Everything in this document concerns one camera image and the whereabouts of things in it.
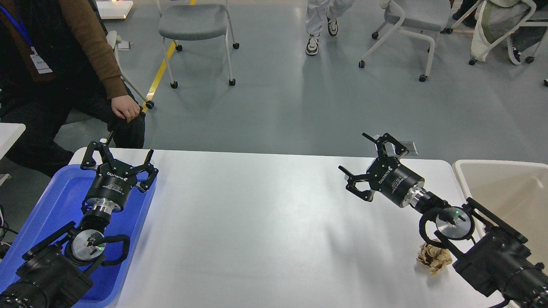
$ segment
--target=brown jacket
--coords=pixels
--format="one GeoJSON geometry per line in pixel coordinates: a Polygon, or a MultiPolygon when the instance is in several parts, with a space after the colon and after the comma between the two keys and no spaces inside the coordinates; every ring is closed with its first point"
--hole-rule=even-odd
{"type": "MultiPolygon", "coordinates": [[[[97,20],[87,0],[57,0],[61,15],[56,18],[63,18],[74,39],[82,48],[83,53],[97,74],[99,80],[105,87],[107,98],[115,98],[127,95],[122,80],[121,72],[116,63],[114,52],[107,43],[101,24],[97,20]]],[[[5,7],[13,17],[18,19],[13,0],[0,0],[0,5],[5,7]]],[[[33,53],[30,46],[13,27],[9,19],[0,12],[0,22],[8,30],[15,46],[29,72],[34,83],[46,83],[55,79],[54,73],[38,74],[30,55],[33,53]]]]}

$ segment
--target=beige container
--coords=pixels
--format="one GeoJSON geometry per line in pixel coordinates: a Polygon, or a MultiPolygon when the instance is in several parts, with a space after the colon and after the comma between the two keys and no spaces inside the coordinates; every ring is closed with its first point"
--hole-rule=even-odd
{"type": "MultiPolygon", "coordinates": [[[[466,198],[472,197],[529,241],[535,264],[548,264],[548,165],[540,163],[459,160],[453,169],[466,198]]],[[[476,226],[485,235],[483,224],[476,226]]]]}

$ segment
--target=blue tray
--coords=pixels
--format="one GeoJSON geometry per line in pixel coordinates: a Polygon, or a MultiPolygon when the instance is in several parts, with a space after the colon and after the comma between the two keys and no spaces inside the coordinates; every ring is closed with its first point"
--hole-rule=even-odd
{"type": "MultiPolygon", "coordinates": [[[[141,175],[139,180],[144,179],[146,173],[141,175]]],[[[69,221],[79,224],[83,216],[80,206],[94,178],[95,171],[81,170],[79,165],[66,166],[55,174],[0,263],[0,292],[19,279],[15,271],[24,263],[21,256],[27,250],[69,221]]],[[[95,270],[91,275],[93,287],[73,307],[105,307],[116,298],[128,273],[155,189],[156,181],[145,193],[133,188],[124,210],[112,213],[105,236],[128,235],[131,239],[128,258],[116,266],[100,266],[95,270]]],[[[106,259],[118,259],[121,252],[121,243],[108,244],[105,249],[106,259]]]]}

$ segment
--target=blue lanyard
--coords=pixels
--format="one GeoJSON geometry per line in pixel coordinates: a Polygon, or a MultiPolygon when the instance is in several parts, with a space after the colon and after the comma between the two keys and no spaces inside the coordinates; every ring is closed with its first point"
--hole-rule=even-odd
{"type": "Polygon", "coordinates": [[[29,44],[30,47],[32,47],[31,42],[31,36],[27,31],[27,28],[25,27],[25,24],[23,24],[23,19],[21,18],[21,14],[19,14],[19,8],[17,8],[17,4],[15,5],[15,10],[17,10],[17,17],[19,17],[19,22],[13,18],[13,16],[8,12],[8,10],[5,9],[5,7],[0,5],[0,10],[4,12],[4,15],[9,19],[9,21],[12,22],[15,29],[21,34],[23,39],[29,44]]]}

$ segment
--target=hand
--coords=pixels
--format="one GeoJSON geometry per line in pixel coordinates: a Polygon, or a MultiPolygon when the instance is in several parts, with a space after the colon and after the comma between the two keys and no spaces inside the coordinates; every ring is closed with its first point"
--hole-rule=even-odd
{"type": "Polygon", "coordinates": [[[137,118],[141,112],[141,108],[137,102],[129,95],[113,98],[111,105],[114,114],[120,119],[128,121],[128,123],[137,118]]]}

